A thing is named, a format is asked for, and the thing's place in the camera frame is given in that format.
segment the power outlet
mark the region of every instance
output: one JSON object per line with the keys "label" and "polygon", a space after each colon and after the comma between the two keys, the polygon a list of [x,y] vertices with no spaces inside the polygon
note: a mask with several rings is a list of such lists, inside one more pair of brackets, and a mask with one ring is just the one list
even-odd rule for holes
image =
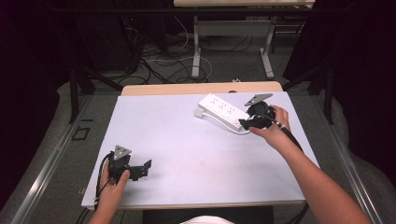
{"label": "power outlet", "polygon": [[249,117],[246,112],[227,103],[213,93],[209,93],[204,99],[202,99],[198,103],[198,106],[207,114],[221,120],[224,124],[237,132],[242,127],[239,120],[247,119]]}

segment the hand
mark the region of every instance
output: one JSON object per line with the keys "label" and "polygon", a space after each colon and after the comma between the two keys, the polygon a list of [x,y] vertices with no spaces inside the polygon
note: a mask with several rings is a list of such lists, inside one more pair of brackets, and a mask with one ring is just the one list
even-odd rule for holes
{"label": "hand", "polygon": [[[271,107],[276,112],[275,120],[285,125],[285,127],[290,131],[289,124],[289,113],[282,107],[271,105]],[[249,130],[252,133],[261,136],[267,141],[267,143],[276,150],[280,150],[289,144],[290,139],[277,127],[275,124],[271,125],[268,129],[258,129],[255,127],[250,127]]]}
{"label": "hand", "polygon": [[98,208],[90,223],[107,223],[107,221],[109,223],[122,200],[122,194],[129,180],[129,175],[129,170],[124,171],[117,185],[111,180],[108,181],[108,161],[106,161],[100,180],[100,189],[103,190],[99,196]]}

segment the person's right hand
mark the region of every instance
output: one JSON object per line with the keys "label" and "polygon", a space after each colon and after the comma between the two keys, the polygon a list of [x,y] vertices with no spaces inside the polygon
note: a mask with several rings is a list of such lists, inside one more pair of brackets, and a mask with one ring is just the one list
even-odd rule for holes
{"label": "person's right hand", "polygon": [[[283,124],[290,131],[289,124],[289,113],[282,107],[271,105],[271,107],[276,112],[275,120]],[[252,133],[261,136],[267,141],[267,143],[276,150],[280,150],[289,143],[292,143],[290,139],[276,126],[276,124],[271,125],[268,129],[258,129],[255,127],[250,127],[249,130]]]}

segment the person's left hand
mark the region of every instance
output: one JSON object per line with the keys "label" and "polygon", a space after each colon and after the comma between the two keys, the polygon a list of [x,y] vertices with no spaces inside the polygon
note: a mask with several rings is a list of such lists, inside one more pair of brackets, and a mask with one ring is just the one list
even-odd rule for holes
{"label": "person's left hand", "polygon": [[117,185],[112,184],[111,180],[108,182],[108,164],[106,161],[100,180],[100,189],[103,189],[99,196],[99,204],[95,213],[101,214],[105,217],[112,218],[115,214],[125,189],[126,183],[129,180],[130,172],[125,170]]}

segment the wooden table edge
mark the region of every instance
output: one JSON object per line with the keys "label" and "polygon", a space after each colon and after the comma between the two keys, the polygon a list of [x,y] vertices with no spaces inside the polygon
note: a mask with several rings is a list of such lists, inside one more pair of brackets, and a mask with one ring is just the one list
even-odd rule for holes
{"label": "wooden table edge", "polygon": [[131,85],[122,89],[121,96],[172,95],[224,92],[283,91],[276,81],[264,82],[224,82],[191,84]]}

